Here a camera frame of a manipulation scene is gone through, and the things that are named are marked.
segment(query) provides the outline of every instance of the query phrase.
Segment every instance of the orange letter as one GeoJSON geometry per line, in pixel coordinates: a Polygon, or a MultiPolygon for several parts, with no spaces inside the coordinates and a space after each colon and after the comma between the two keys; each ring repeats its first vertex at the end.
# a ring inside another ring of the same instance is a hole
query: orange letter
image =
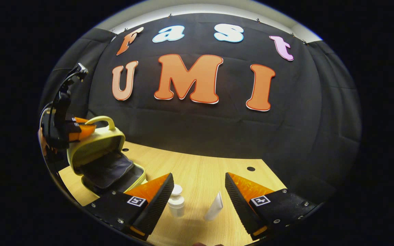
{"type": "Polygon", "coordinates": [[[249,109],[268,111],[270,109],[270,103],[268,102],[270,83],[276,73],[271,68],[259,64],[253,64],[250,69],[255,73],[255,82],[252,97],[247,100],[246,106],[249,109]]]}
{"type": "Polygon", "coordinates": [[[123,53],[124,51],[126,51],[129,48],[129,44],[133,43],[133,40],[135,40],[136,35],[138,33],[140,33],[143,29],[144,29],[143,27],[140,27],[140,28],[134,30],[133,32],[127,34],[124,37],[124,40],[122,41],[121,48],[119,48],[116,55],[119,55],[119,54],[123,53]]]}
{"type": "Polygon", "coordinates": [[[189,95],[192,101],[210,104],[219,101],[219,96],[215,93],[215,86],[217,70],[223,63],[223,58],[220,56],[200,56],[189,70],[183,64],[182,58],[176,54],[161,56],[159,62],[162,64],[162,71],[159,90],[155,92],[156,99],[170,100],[174,96],[170,90],[171,81],[181,100],[185,98],[191,86],[196,82],[194,92],[189,95]]]}
{"type": "Polygon", "coordinates": [[[112,93],[116,100],[124,101],[130,97],[133,90],[133,75],[135,74],[135,67],[138,65],[138,61],[129,62],[126,65],[127,69],[127,80],[126,80],[126,88],[125,90],[121,90],[119,88],[119,78],[121,75],[122,70],[124,69],[123,66],[117,66],[112,70],[112,93]]]}

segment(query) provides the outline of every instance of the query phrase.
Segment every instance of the light blue letter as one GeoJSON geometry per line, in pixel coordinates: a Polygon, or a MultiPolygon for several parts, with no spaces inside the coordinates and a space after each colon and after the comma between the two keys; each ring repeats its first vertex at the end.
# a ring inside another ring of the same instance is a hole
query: light blue letter
{"type": "Polygon", "coordinates": [[[214,33],[214,37],[219,41],[238,43],[244,39],[244,36],[241,34],[244,32],[244,30],[239,26],[231,24],[218,24],[214,26],[214,29],[217,31],[214,33]]]}
{"type": "Polygon", "coordinates": [[[153,38],[153,42],[160,43],[164,42],[165,40],[168,41],[176,41],[183,38],[185,35],[182,34],[183,30],[185,29],[184,26],[169,26],[163,28],[159,31],[159,34],[153,38]]]}

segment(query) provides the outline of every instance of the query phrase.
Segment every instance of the yellow bag handle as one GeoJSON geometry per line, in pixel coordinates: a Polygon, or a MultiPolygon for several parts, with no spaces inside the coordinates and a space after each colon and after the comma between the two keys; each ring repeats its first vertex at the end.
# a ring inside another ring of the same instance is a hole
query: yellow bag handle
{"type": "Polygon", "coordinates": [[[108,124],[109,124],[109,130],[110,130],[110,131],[112,131],[112,130],[115,129],[115,123],[114,123],[114,121],[113,121],[110,117],[107,117],[107,116],[97,116],[97,117],[94,117],[94,118],[92,118],[92,119],[86,121],[84,124],[85,124],[85,125],[91,125],[91,124],[93,124],[93,123],[95,123],[95,122],[99,122],[99,121],[107,121],[108,124]]]}

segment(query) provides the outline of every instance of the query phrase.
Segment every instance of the letter m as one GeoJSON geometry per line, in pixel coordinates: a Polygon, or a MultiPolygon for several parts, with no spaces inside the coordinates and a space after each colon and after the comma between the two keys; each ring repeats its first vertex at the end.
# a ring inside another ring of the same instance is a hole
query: letter m
{"type": "Polygon", "coordinates": [[[196,83],[195,90],[189,98],[196,103],[214,104],[219,101],[215,93],[217,83],[217,70],[223,63],[220,56],[200,56],[191,69],[187,70],[182,58],[177,54],[164,55],[159,58],[162,64],[159,89],[155,92],[155,98],[170,100],[174,93],[170,90],[170,82],[173,84],[178,97],[183,100],[191,86],[196,83]]]}

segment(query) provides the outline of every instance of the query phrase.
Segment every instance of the wooden table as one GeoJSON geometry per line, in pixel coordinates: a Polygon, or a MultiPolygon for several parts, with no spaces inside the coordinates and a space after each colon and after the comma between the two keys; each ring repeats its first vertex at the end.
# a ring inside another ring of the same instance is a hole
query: wooden table
{"type": "MultiPolygon", "coordinates": [[[[208,246],[223,244],[239,246],[252,243],[225,189],[225,173],[238,174],[272,190],[286,188],[279,178],[261,159],[228,159],[151,148],[125,142],[125,155],[144,167],[147,181],[172,173],[174,183],[183,188],[185,215],[174,218],[166,205],[155,230],[147,241],[159,246],[191,246],[201,242],[208,246]],[[213,221],[205,221],[208,211],[218,192],[221,191],[224,208],[213,221]]],[[[81,176],[70,167],[59,172],[64,184],[74,198],[85,206],[97,199],[81,183],[81,176]]]]}

